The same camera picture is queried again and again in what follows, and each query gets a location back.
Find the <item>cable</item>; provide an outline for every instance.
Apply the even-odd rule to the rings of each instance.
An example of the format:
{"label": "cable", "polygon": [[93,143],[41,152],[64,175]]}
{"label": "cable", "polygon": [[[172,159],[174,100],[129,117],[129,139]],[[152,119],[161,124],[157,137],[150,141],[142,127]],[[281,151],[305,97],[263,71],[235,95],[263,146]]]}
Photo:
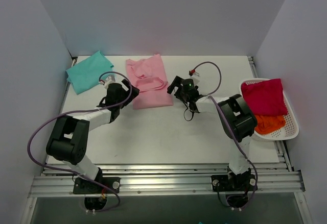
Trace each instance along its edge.
{"label": "cable", "polygon": [[189,110],[189,108],[186,108],[186,109],[184,110],[184,119],[185,119],[187,122],[190,122],[190,121],[193,119],[193,117],[194,117],[194,112],[192,112],[191,110],[189,110],[189,111],[192,113],[192,116],[191,116],[190,119],[186,119],[186,117],[185,117],[185,113],[186,113],[187,110]]}
{"label": "cable", "polygon": [[225,205],[225,204],[221,201],[221,198],[220,198],[220,195],[219,195],[218,187],[217,187],[217,195],[218,195],[219,202],[221,203],[221,205],[222,205],[223,207],[227,207],[227,208],[233,207],[233,206],[230,206],[230,205]]}
{"label": "cable", "polygon": [[[94,210],[94,212],[104,212],[104,211],[107,211],[107,210],[109,209],[109,208],[105,208],[105,207],[107,206],[108,202],[109,202],[107,197],[106,197],[105,199],[106,199],[107,201],[106,201],[106,203],[105,203],[103,209],[101,209],[101,210]],[[79,205],[80,209],[83,210],[83,211],[86,211],[86,214],[87,214],[87,213],[92,213],[92,210],[89,210],[89,209],[87,209],[87,208],[85,207],[85,203],[84,203],[84,201],[85,201],[84,198],[82,198],[81,200],[79,200],[78,205]]]}
{"label": "cable", "polygon": [[30,159],[31,159],[35,164],[37,164],[37,165],[39,165],[39,166],[41,166],[41,167],[44,167],[44,168],[48,168],[48,169],[60,170],[60,171],[65,171],[65,172],[69,172],[69,173],[72,173],[72,174],[76,174],[76,175],[78,175],[78,176],[84,178],[85,180],[90,181],[90,182],[92,182],[92,183],[94,183],[94,184],[97,184],[97,185],[99,185],[100,187],[105,188],[107,191],[113,193],[113,194],[116,196],[118,202],[117,202],[115,205],[109,206],[108,208],[106,208],[106,209],[102,209],[102,210],[100,210],[100,211],[105,211],[105,210],[113,209],[113,208],[117,207],[117,206],[120,204],[121,199],[120,199],[120,197],[118,196],[118,194],[117,194],[116,192],[114,192],[114,191],[113,191],[112,189],[110,189],[109,187],[107,187],[107,186],[105,186],[105,185],[103,185],[103,184],[101,184],[101,183],[99,183],[99,182],[96,182],[96,181],[92,180],[91,178],[89,178],[89,177],[87,177],[87,176],[80,175],[80,173],[78,173],[77,171],[74,171],[74,170],[71,170],[71,169],[63,169],[63,168],[58,168],[58,167],[53,167],[53,166],[49,166],[49,165],[46,165],[46,164],[42,164],[41,162],[37,161],[37,160],[33,157],[32,153],[31,153],[31,143],[32,143],[32,140],[34,139],[35,135],[36,135],[36,134],[37,134],[37,133],[38,133],[38,132],[43,128],[43,127],[45,127],[46,125],[48,125],[50,122],[52,122],[53,120],[55,120],[55,119],[57,119],[57,118],[61,118],[61,117],[65,116],[65,115],[72,114],[72,113],[87,113],[87,112],[96,112],[96,111],[99,111],[99,110],[109,109],[109,108],[112,108],[112,107],[120,106],[120,105],[124,104],[127,100],[129,100],[130,96],[132,95],[132,84],[130,83],[130,81],[128,80],[128,78],[127,78],[125,75],[121,74],[120,72],[109,71],[109,72],[104,72],[103,74],[101,74],[100,77],[99,77],[99,81],[101,80],[101,77],[102,77],[103,75],[108,74],[108,73],[115,73],[115,74],[118,74],[118,75],[122,76],[123,78],[125,78],[125,79],[128,81],[128,83],[129,83],[129,87],[130,87],[130,90],[129,90],[129,94],[128,94],[128,96],[127,96],[127,98],[126,98],[125,100],[123,100],[123,101],[120,102],[120,103],[117,103],[117,104],[114,104],[114,105],[110,105],[110,106],[107,106],[107,107],[103,107],[103,108],[90,109],[90,110],[74,110],[74,111],[69,111],[69,112],[61,113],[61,114],[59,114],[59,115],[57,115],[57,116],[55,116],[55,117],[53,117],[53,118],[47,120],[47,121],[44,122],[44,123],[43,123],[39,128],[37,128],[37,129],[33,132],[33,134],[31,135],[31,137],[30,137],[30,139],[29,139],[29,141],[28,141],[28,143],[27,143],[27,154],[28,154],[28,156],[30,157]]}
{"label": "cable", "polygon": [[105,199],[106,198],[106,196],[104,195],[105,193],[104,193],[104,190],[106,190],[105,188],[103,188],[102,189],[102,191],[101,191],[101,197],[103,198],[103,199]]}
{"label": "cable", "polygon": [[220,87],[220,85],[221,85],[221,77],[222,77],[222,76],[221,76],[220,68],[219,68],[219,67],[217,66],[217,64],[214,63],[214,62],[209,62],[209,61],[201,62],[200,64],[196,65],[195,68],[193,68],[193,70],[195,71],[199,66],[201,66],[201,65],[203,65],[203,64],[205,64],[205,63],[210,63],[210,64],[212,64],[213,66],[215,66],[215,67],[218,69],[219,76],[220,76],[219,84],[218,84],[217,88],[216,88],[213,92],[210,92],[210,93],[207,94],[207,95],[211,95],[211,94],[215,93],[215,92],[219,89],[219,87]]}
{"label": "cable", "polygon": [[254,197],[254,193],[256,191],[256,188],[258,186],[258,171],[256,170],[256,167],[254,166],[254,164],[251,162],[251,160],[248,159],[248,157],[246,156],[245,152],[242,150],[242,148],[240,147],[239,143],[237,142],[237,139],[230,127],[230,124],[228,123],[223,111],[221,110],[221,108],[219,107],[219,105],[216,103],[215,99],[209,95],[208,98],[210,98],[213,103],[215,104],[216,106],[216,109],[218,111],[218,113],[220,114],[220,117],[224,120],[224,123],[227,125],[227,129],[230,133],[230,135],[232,136],[234,142],[235,142],[235,145],[237,146],[238,150],[240,151],[240,153],[244,156],[244,158],[249,162],[249,164],[253,167],[253,170],[254,170],[254,173],[255,173],[255,184],[254,184],[254,189],[253,189],[253,192],[251,194],[251,197],[249,199],[249,201],[244,205],[242,206],[240,209],[244,209],[245,207],[247,207],[249,205],[249,203],[252,201],[253,197]]}
{"label": "cable", "polygon": [[245,203],[247,202],[247,192],[246,193],[243,193],[243,194],[233,194],[233,195],[229,195],[227,198],[226,198],[226,202],[233,208],[239,208],[238,206],[238,203],[241,202],[241,201],[245,201]]}

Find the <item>teal cloth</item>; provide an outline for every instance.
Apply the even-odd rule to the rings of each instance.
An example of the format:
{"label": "teal cloth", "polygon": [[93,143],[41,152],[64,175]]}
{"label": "teal cloth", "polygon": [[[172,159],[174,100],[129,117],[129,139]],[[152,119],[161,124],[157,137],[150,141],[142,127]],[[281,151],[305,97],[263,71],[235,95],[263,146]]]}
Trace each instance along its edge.
{"label": "teal cloth", "polygon": [[76,94],[91,89],[99,83],[99,76],[112,71],[113,64],[100,52],[93,54],[66,70],[67,81],[73,85]]}

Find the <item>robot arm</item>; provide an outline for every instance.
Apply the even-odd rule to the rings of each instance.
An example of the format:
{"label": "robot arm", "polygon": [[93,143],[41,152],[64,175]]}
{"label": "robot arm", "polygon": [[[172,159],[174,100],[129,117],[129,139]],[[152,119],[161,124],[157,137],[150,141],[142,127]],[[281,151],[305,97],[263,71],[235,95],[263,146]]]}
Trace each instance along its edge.
{"label": "robot arm", "polygon": [[101,99],[99,110],[77,116],[64,116],[56,120],[55,126],[46,146],[46,153],[62,161],[72,170],[97,182],[102,182],[102,171],[96,167],[86,156],[88,133],[95,128],[113,122],[120,110],[138,96],[139,90],[132,86],[130,99],[120,106],[102,109],[124,101],[129,93],[128,81],[122,83],[128,88],[126,91],[119,83],[113,80],[105,83],[107,95]]}
{"label": "robot arm", "polygon": [[[174,94],[175,97],[185,104],[192,112],[192,115],[201,112],[216,112],[213,101],[209,99],[208,96],[199,94],[198,86],[194,85],[192,78],[184,80],[176,76],[173,83],[168,87],[167,92],[172,93],[175,87],[178,88]],[[249,182],[253,182],[251,179],[254,179],[254,175],[251,174],[248,160],[232,141],[233,139],[228,127],[231,128],[238,146],[248,155],[251,136],[254,133],[257,120],[239,94],[225,98],[213,97],[213,99],[218,104],[224,116],[224,118],[222,118],[219,113],[224,132],[231,139],[230,160],[227,169],[228,181],[225,181],[226,186],[224,189],[229,189],[231,191],[238,191],[240,189],[248,190]]]}

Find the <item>orange cloth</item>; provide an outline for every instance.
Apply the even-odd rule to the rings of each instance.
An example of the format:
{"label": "orange cloth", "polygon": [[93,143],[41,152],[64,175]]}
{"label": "orange cloth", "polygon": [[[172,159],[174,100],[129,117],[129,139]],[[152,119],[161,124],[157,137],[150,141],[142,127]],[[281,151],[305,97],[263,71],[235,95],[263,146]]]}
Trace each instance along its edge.
{"label": "orange cloth", "polygon": [[285,126],[285,119],[283,116],[255,115],[255,117],[258,121],[258,126],[255,127],[255,131],[261,135],[269,134]]}

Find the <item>white table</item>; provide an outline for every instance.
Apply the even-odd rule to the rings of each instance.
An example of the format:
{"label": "white table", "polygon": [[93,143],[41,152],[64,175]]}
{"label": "white table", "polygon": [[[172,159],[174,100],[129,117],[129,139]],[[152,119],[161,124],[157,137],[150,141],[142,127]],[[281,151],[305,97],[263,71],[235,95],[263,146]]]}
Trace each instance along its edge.
{"label": "white table", "polygon": [[[78,62],[87,58],[80,56]],[[126,74],[125,60],[146,56],[108,56],[114,70]],[[168,81],[176,75],[188,78],[188,72],[203,61],[215,62],[222,71],[222,84],[213,96],[239,93],[242,80],[253,78],[246,56],[162,56]],[[201,75],[199,91],[212,91],[219,80],[215,67],[205,64],[197,69]],[[63,112],[92,109],[106,94],[98,85],[76,95],[70,86]],[[202,164],[228,163],[233,143],[224,133],[217,113],[195,114],[187,122],[184,105],[174,98],[174,106],[133,110],[125,107],[114,123],[89,133],[86,154],[96,164]],[[279,162],[274,142],[252,141],[250,159],[254,163]],[[49,157],[48,164],[61,164]]]}

